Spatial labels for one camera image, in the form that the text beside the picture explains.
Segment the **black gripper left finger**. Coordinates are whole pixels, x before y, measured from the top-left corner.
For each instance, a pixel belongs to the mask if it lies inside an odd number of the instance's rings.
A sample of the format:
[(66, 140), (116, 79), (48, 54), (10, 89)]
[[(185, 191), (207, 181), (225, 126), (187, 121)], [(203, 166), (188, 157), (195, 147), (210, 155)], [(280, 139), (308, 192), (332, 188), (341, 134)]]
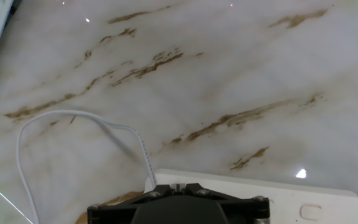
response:
[(87, 224), (131, 223), (141, 205), (171, 195), (169, 185), (158, 185), (148, 192), (129, 192), (115, 203), (91, 205), (87, 208)]

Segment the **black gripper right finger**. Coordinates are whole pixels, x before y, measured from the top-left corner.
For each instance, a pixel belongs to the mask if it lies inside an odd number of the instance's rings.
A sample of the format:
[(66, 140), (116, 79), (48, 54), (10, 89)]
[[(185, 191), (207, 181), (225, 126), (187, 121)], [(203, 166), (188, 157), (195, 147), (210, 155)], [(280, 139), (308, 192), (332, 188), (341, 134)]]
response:
[(270, 223), (270, 199), (262, 195), (239, 198), (206, 189), (200, 184), (186, 184), (185, 195), (216, 203), (227, 223)]

